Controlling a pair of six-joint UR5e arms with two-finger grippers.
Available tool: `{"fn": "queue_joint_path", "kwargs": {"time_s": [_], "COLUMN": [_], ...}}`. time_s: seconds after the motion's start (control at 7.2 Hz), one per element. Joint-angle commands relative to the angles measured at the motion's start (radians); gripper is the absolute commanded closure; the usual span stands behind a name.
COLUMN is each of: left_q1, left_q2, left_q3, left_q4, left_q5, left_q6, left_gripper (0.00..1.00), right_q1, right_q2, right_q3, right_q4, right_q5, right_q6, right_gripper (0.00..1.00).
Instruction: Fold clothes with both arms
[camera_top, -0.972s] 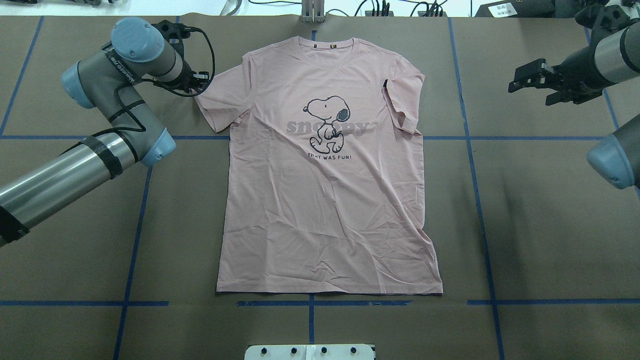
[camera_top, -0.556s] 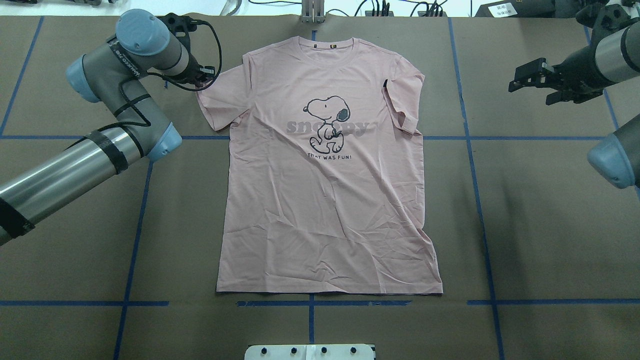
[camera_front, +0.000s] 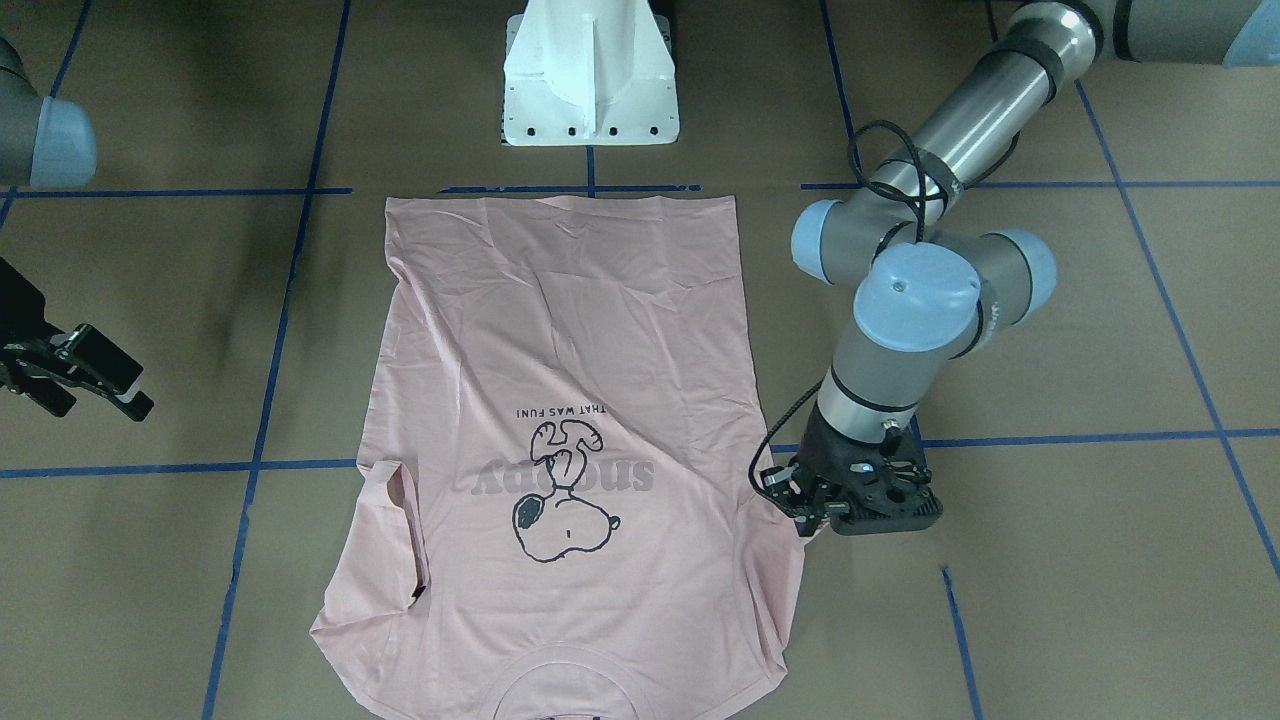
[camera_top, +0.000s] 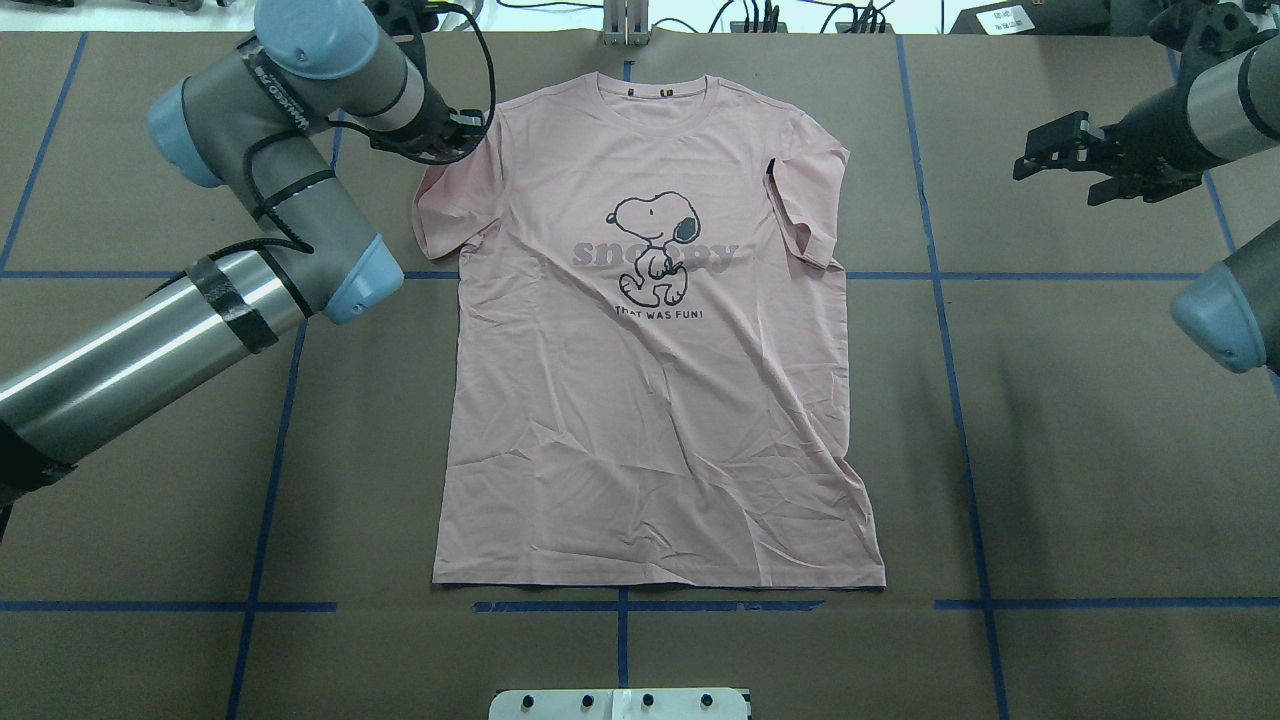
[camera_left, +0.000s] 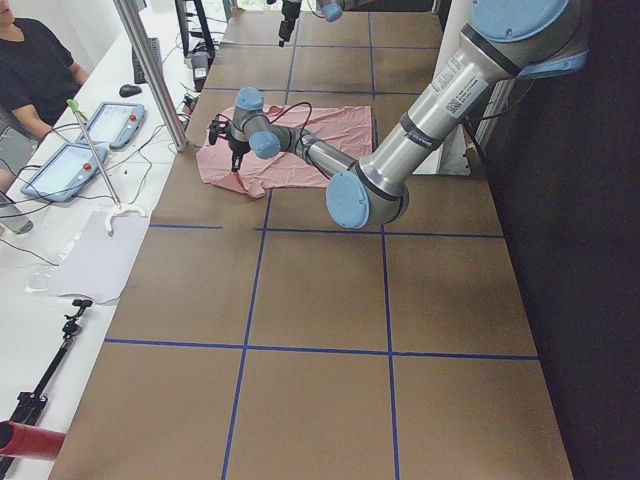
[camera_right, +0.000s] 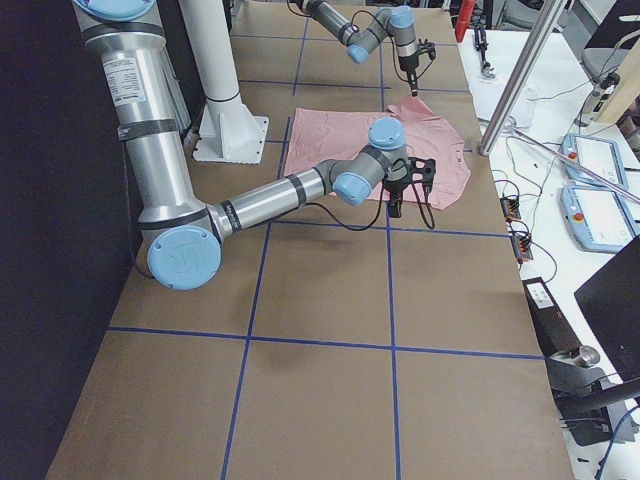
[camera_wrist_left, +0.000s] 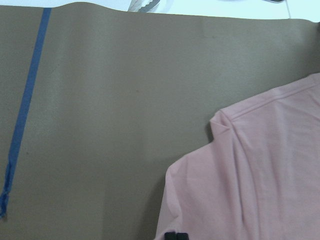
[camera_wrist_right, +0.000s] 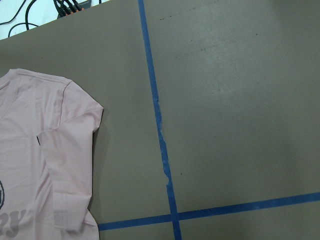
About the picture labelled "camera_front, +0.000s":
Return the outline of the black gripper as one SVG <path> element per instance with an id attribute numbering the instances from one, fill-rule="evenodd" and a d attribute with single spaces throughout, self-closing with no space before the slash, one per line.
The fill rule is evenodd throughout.
<path id="1" fill-rule="evenodd" d="M 910 432 L 891 427 L 876 442 L 851 439 L 812 410 L 797 452 L 760 470 L 760 496 L 800 537 L 924 530 L 943 515 L 932 470 Z"/>
<path id="2" fill-rule="evenodd" d="M 143 366 L 91 324 L 59 329 L 45 309 L 45 295 L 1 260 L 3 388 L 58 418 L 74 407 L 70 389 L 79 388 L 143 421 L 155 407 L 140 388 Z"/>

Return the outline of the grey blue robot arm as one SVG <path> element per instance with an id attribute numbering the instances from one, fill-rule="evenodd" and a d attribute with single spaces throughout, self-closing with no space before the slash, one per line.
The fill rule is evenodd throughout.
<path id="1" fill-rule="evenodd" d="M 1101 61 L 1224 68 L 1277 64 L 1275 1 L 1024 1 L 1004 35 L 858 191 L 796 220 L 795 264 L 852 290 L 852 315 L 786 465 L 750 468 L 751 487 L 812 538 L 924 530 L 943 507 L 909 425 L 941 369 L 1028 320 L 1059 270 L 1027 231 L 942 231 L 961 196 L 1007 160 L 1041 108 Z"/>
<path id="2" fill-rule="evenodd" d="M 93 127 L 70 101 L 41 94 L 20 54 L 1 41 L 3 186 L 67 190 L 87 184 L 97 168 Z M 46 318 L 46 297 L 9 261 L 1 263 L 1 383 L 52 416 L 76 405 L 73 389 L 109 401 L 132 421 L 155 402 L 140 388 L 143 366 L 99 328 L 63 331 Z"/>

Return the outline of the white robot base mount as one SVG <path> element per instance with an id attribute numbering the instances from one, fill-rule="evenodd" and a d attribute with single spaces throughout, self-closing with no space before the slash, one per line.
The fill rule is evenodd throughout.
<path id="1" fill-rule="evenodd" d="M 649 1 L 529 1 L 506 22 L 500 137 L 516 147 L 676 143 L 669 19 Z"/>

